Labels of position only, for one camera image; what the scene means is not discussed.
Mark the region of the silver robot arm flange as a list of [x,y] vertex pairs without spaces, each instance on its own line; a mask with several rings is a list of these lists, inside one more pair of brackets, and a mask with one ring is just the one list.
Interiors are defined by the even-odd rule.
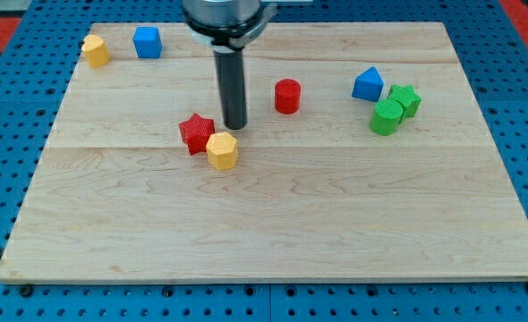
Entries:
[[277,14],[277,4],[260,0],[183,0],[188,27],[212,47],[242,50],[258,38]]

